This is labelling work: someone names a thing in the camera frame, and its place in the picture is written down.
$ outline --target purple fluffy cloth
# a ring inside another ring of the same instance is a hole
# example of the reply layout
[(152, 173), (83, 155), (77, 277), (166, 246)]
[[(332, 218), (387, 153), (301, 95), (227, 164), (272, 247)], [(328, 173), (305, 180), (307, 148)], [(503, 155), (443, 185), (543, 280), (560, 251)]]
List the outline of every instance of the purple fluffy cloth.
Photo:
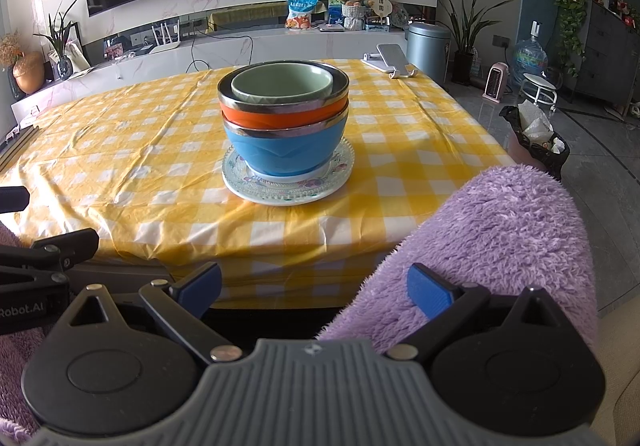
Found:
[[(0, 223), (0, 245), (19, 247), (20, 241)], [(22, 396), (22, 369), (44, 339), (42, 329), (0, 336), (0, 433), (25, 442), (38, 429)]]
[(587, 233), (569, 193), (543, 172), (496, 167), (469, 181), (386, 257), (318, 339), (369, 338), (385, 352), (427, 323), (406, 292), (406, 273), (415, 262), (451, 283), (475, 282), (494, 294), (541, 285), (594, 348)]

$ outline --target orange vase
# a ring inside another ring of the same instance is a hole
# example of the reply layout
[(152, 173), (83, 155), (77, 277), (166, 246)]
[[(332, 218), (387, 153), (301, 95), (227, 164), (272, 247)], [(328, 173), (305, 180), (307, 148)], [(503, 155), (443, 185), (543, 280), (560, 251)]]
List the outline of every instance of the orange vase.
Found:
[(39, 52), (27, 52), (14, 65), (14, 77), (25, 93), (37, 92), (44, 84), (44, 63)]

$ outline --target white chair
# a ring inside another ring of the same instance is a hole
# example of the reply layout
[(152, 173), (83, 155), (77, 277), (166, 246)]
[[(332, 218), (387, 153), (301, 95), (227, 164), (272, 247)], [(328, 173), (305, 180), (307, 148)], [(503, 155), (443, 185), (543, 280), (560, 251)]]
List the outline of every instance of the white chair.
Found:
[[(540, 76), (534, 76), (533, 74), (523, 74), (524, 79), (520, 86), (520, 92), (518, 95), (526, 95), (533, 99), (533, 104), (547, 104), (551, 106), (551, 111), (556, 111), (556, 101), (558, 100), (558, 94), (556, 93), (556, 87), (552, 85), (548, 80), (543, 79)], [(524, 85), (530, 83), (537, 88), (536, 95), (531, 95), (526, 92)]]

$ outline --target yellow checkered tablecloth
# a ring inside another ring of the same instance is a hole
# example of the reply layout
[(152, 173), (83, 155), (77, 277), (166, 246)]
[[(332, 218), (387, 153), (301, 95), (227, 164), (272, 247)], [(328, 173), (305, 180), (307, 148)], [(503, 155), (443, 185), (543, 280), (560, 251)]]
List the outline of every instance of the yellow checkered tablecloth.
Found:
[(389, 79), (360, 61), (349, 74), (347, 184), (303, 206), (268, 207), (230, 193), (217, 84), (208, 70), (89, 96), (45, 112), (41, 132), (0, 175), (31, 203), (2, 221), (27, 242), (84, 227), (97, 259), (157, 259), (176, 276), (216, 259), (220, 307), (349, 302), (363, 278), (450, 194), (513, 161), (431, 79)]

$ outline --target bowl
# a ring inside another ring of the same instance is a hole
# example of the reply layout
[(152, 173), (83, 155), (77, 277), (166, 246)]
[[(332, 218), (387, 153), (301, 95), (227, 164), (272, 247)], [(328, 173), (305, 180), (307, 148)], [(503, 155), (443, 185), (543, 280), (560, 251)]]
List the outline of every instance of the bowl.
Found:
[[(238, 74), (250, 67), (239, 68), (226, 74), (218, 84), (220, 108), (226, 118), (244, 128), (286, 129), (325, 121), (325, 119), (342, 111), (348, 101), (349, 76), (347, 74), (330, 64), (318, 63), (317, 61), (291, 61), (291, 63), (315, 66), (332, 74), (331, 94), (323, 99), (283, 104), (266, 105), (244, 102), (235, 96), (231, 89), (231, 82)], [(254, 64), (251, 68), (265, 64), (269, 63)]]
[(277, 130), (244, 128), (222, 114), (226, 136), (255, 171), (275, 177), (309, 173), (333, 156), (347, 122), (349, 106), (325, 121)]
[(253, 104), (282, 104), (324, 99), (334, 76), (326, 69), (297, 61), (249, 66), (231, 80), (234, 95)]

